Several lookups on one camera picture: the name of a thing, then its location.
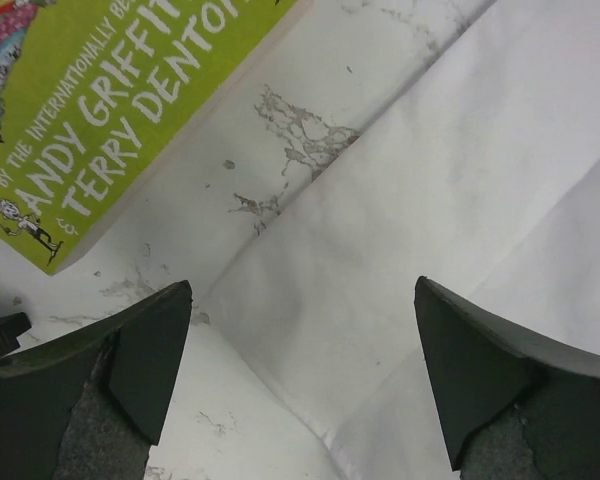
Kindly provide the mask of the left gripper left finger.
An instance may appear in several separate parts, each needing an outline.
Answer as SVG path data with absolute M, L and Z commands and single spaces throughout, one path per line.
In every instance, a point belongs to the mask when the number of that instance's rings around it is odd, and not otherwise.
M 180 281 L 0 368 L 0 479 L 140 479 L 187 338 Z

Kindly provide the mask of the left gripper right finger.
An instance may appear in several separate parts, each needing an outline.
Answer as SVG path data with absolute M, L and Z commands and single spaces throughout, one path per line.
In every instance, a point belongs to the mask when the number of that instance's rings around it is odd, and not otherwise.
M 452 470 L 475 479 L 600 479 L 600 355 L 424 276 L 414 308 Z

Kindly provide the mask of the white long sleeve shirt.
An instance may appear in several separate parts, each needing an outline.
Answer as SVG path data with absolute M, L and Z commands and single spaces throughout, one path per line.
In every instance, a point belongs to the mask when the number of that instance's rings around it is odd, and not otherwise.
M 347 479 L 452 479 L 530 383 L 600 377 L 600 1 L 498 1 L 203 303 Z

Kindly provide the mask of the green paperback book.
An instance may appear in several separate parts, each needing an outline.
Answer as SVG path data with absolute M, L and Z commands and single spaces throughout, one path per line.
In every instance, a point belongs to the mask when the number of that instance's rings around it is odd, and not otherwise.
M 0 1 L 0 240 L 79 259 L 305 1 Z

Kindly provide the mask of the purple marker pen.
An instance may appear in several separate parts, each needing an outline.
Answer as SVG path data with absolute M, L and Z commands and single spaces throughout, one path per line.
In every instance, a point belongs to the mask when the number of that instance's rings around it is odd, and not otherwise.
M 0 368 L 17 364 L 13 353 L 21 347 L 19 337 L 31 327 L 29 317 L 24 312 L 0 318 Z

